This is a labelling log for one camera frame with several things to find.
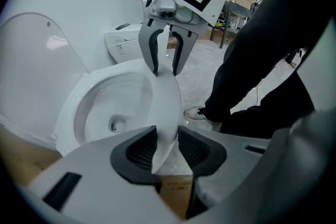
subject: toilet lid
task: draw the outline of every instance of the toilet lid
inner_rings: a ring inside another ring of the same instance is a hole
[[[131,118],[128,111],[133,106],[136,108]],[[168,156],[182,119],[180,88],[165,65],[159,66],[157,77],[144,59],[130,60],[83,76],[57,119],[56,148],[65,156],[87,142],[115,135],[110,129],[110,120],[117,119],[119,124],[118,119],[122,117],[126,125],[130,124],[122,131],[156,125],[158,147],[152,169],[155,172]]]
[[[87,70],[58,25],[23,13],[0,27],[0,124],[34,144],[51,137],[68,95]]]

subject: toilet bowl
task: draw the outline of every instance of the toilet bowl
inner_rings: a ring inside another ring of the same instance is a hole
[[[155,125],[155,171],[182,118],[176,78],[143,59],[88,72],[58,25],[24,13],[0,27],[0,124],[63,156],[84,143]]]
[[[156,125],[155,171],[173,146],[181,115],[180,89],[171,71],[160,65],[156,77],[143,59],[130,60],[77,83],[56,122],[56,149],[65,156],[84,143]]]

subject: toilet drain hole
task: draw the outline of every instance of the toilet drain hole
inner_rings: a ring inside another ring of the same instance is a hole
[[[123,116],[115,115],[109,122],[111,132],[123,132],[126,129],[126,120]]]

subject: floor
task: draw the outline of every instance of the floor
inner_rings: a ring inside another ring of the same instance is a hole
[[[223,62],[227,47],[228,45],[224,45],[220,49],[219,44],[210,40],[196,41],[182,72],[176,76],[181,89],[183,110],[193,105],[204,105],[211,94],[215,73]],[[175,49],[168,49],[164,62],[171,70],[174,53]],[[259,86],[252,89],[239,104],[231,109],[231,113],[260,104],[261,99],[285,81],[294,70],[283,60],[278,62],[274,70],[261,81]],[[218,131],[214,130],[208,121],[184,121],[184,124],[189,127]],[[175,142],[165,163],[156,172],[159,175],[190,175],[191,173],[192,171],[178,149],[178,142]]]
[[[211,94],[215,73],[223,62],[227,47],[228,45],[224,45],[220,49],[219,44],[209,40],[196,41],[184,69],[176,76],[181,89],[183,110],[193,105],[204,105]],[[165,64],[169,68],[172,68],[174,53],[175,49],[167,50]],[[252,89],[239,104],[231,109],[231,112],[260,104],[261,99],[285,81],[293,71],[294,68],[285,61],[278,62],[274,70],[261,81],[258,89]]]

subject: leg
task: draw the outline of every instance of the leg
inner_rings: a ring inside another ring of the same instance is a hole
[[[294,72],[279,87],[269,92],[260,106],[252,106],[228,117],[220,132],[271,138],[277,129],[291,127],[314,106],[298,74]]]
[[[263,0],[253,17],[227,48],[218,69],[204,114],[214,122],[225,120],[276,63],[302,43],[291,40],[293,12],[288,0]]]
[[[210,40],[212,41],[214,39],[214,33],[215,33],[215,27],[213,26],[211,30]]]
[[[225,28],[224,28],[224,32],[223,32],[223,36],[222,36],[222,40],[220,41],[221,45],[220,45],[220,49],[222,49],[223,47],[223,44],[224,44],[224,38],[225,38],[225,34],[226,34],[226,30],[227,30],[227,27],[229,25],[229,19],[230,19],[230,16],[231,16],[231,12],[230,10],[227,11],[227,16],[226,16],[226,21],[225,21]]]

